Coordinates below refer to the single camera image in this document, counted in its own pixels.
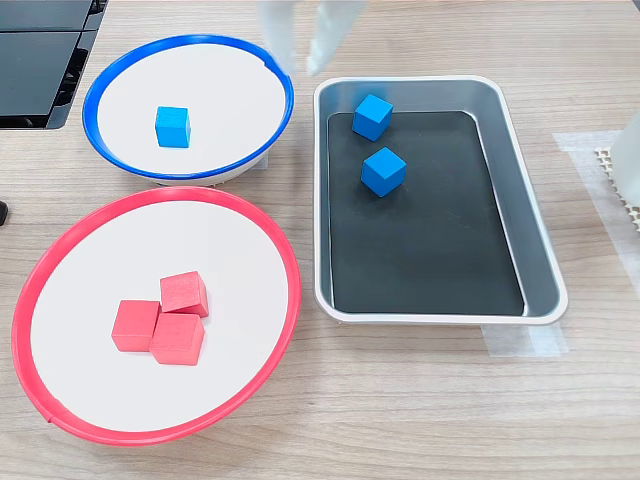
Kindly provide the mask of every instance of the white plate surface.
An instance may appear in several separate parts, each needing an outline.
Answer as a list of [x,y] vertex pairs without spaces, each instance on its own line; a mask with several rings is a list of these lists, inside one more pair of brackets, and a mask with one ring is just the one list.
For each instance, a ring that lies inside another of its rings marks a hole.
[[[193,270],[211,311],[198,365],[119,352],[111,329],[120,300],[159,300],[161,277]],[[168,428],[249,383],[282,333],[287,302],[282,258],[251,220],[210,203],[155,203],[99,227],[56,267],[33,313],[33,359],[82,420],[124,432]]]
[[[189,148],[158,146],[159,106],[189,109]],[[97,118],[105,145],[122,162],[171,175],[245,158],[276,133],[284,112],[282,83],[260,58],[201,43],[160,51],[124,70],[105,89]]]

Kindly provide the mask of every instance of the white tape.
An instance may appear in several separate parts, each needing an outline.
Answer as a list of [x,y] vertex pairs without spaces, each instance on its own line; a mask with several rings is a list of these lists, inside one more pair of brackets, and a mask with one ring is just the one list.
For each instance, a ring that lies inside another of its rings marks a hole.
[[560,322],[543,327],[485,325],[482,335],[492,357],[559,357],[569,351]]

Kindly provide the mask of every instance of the red rim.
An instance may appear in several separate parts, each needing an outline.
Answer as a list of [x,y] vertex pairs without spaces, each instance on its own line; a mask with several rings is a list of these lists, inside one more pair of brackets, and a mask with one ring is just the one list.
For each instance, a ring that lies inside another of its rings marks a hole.
[[[42,288],[62,259],[87,235],[136,208],[154,203],[191,200],[220,205],[234,210],[256,223],[269,236],[282,257],[289,285],[287,316],[278,342],[257,375],[236,395],[210,412],[189,422],[149,432],[120,432],[97,427],[81,420],[47,390],[33,362],[31,352],[31,321]],[[219,190],[199,187],[166,187],[136,193],[96,210],[76,225],[45,252],[27,279],[13,317],[13,362],[20,383],[29,399],[45,420],[78,437],[96,443],[117,446],[142,446],[175,440],[206,428],[233,412],[246,402],[276,368],[284,355],[300,314],[302,287],[300,269],[293,248],[276,222],[255,205]]]

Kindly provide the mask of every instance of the tray rim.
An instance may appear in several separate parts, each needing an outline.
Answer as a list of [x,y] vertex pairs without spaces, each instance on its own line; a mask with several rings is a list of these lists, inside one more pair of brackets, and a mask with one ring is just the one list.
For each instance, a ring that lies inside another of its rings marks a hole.
[[[337,83],[345,82],[424,82],[424,81],[474,81],[482,83],[491,88],[500,101],[500,106],[504,112],[504,118],[509,130],[509,136],[513,143],[518,162],[518,168],[522,175],[525,190],[531,210],[535,218],[536,226],[540,232],[540,237],[545,248],[545,253],[549,260],[549,266],[553,272],[558,287],[558,303],[546,315],[542,316],[507,316],[507,315],[444,315],[444,314],[389,314],[389,313],[346,313],[330,305],[322,294],[321,283],[321,247],[320,247],[320,95],[322,92]],[[569,307],[569,296],[567,292],[558,260],[553,251],[551,238],[542,220],[540,207],[536,199],[533,185],[527,171],[520,144],[515,133],[515,128],[511,120],[511,114],[507,107],[507,102],[502,89],[488,78],[478,75],[444,75],[444,76],[410,76],[410,77],[337,77],[322,82],[316,88],[313,95],[313,117],[314,117],[314,165],[313,165],[313,270],[314,270],[314,296],[320,308],[331,318],[341,323],[350,324],[378,324],[378,325],[518,325],[535,326],[549,325],[558,321]]]

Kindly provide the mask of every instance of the blue cube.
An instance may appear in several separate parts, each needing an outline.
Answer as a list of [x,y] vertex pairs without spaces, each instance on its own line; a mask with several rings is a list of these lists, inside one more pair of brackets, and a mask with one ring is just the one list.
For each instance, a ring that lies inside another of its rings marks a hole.
[[391,123],[392,112],[389,102],[367,95],[353,116],[353,131],[375,142]]
[[161,147],[187,148],[191,138],[189,111],[186,108],[158,107],[156,135]]
[[362,165],[362,183],[384,197],[402,184],[407,173],[407,164],[399,156],[384,147],[367,158]]

